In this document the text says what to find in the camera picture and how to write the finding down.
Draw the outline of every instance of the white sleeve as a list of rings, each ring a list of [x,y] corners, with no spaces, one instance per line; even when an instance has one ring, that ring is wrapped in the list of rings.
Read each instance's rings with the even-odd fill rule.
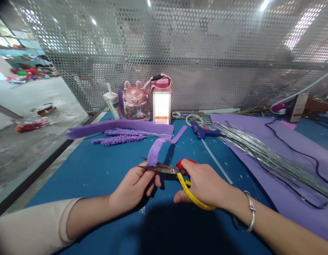
[[[68,215],[80,198],[41,204],[0,217],[0,255],[49,255],[68,245]]]

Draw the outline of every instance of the silver bangle bracelet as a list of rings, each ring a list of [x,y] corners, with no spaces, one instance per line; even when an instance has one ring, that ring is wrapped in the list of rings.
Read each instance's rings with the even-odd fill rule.
[[[236,218],[234,217],[233,219],[234,219],[235,226],[238,230],[241,230],[243,232],[251,232],[253,230],[253,227],[254,227],[254,224],[255,224],[256,209],[254,208],[254,204],[253,204],[253,201],[251,200],[250,193],[248,191],[244,191],[244,193],[247,195],[247,197],[249,199],[249,209],[253,212],[253,218],[251,220],[251,224],[246,230],[242,230],[242,229],[240,229],[240,226],[238,225]]]

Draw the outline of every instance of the scissors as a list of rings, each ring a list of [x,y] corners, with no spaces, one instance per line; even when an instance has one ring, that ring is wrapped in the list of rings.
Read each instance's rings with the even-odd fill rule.
[[[161,172],[161,173],[165,173],[165,174],[173,174],[173,175],[177,175],[178,180],[180,182],[180,184],[182,185],[185,193],[188,195],[188,197],[191,199],[191,201],[193,203],[195,203],[197,206],[199,206],[200,208],[206,210],[206,211],[211,211],[214,210],[215,207],[214,206],[210,206],[210,205],[206,205],[203,202],[199,201],[188,189],[187,185],[191,186],[191,182],[189,182],[188,180],[183,179],[181,170],[185,170],[184,167],[181,164],[182,160],[180,160],[177,164],[176,167],[172,167],[172,166],[168,166],[165,165],[163,163],[157,162],[156,166],[138,166],[140,168],[143,169],[148,169],[148,170],[153,170],[156,172]]]

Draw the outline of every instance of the red scissor handle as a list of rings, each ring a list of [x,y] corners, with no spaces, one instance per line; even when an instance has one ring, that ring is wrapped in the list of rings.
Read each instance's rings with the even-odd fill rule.
[[[197,164],[196,161],[193,161],[193,160],[191,160],[191,159],[186,159],[186,160],[189,160],[189,161],[191,161],[192,163]],[[184,167],[182,166],[182,159],[176,164],[176,167],[178,167],[180,170],[185,170]]]

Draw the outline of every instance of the yellow tape measure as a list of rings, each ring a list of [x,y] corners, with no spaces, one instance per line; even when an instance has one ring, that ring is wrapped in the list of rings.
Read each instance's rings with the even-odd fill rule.
[[[206,205],[204,204],[203,202],[199,201],[191,192],[190,190],[188,189],[188,186],[186,186],[185,184],[185,181],[183,179],[183,176],[181,173],[178,173],[177,174],[178,176],[178,180],[179,182],[181,183],[185,193],[188,195],[188,197],[191,199],[192,202],[194,202],[196,205],[198,205],[200,208],[202,208],[203,210],[206,210],[206,211],[212,211],[215,209],[214,206],[210,206],[210,205]]]

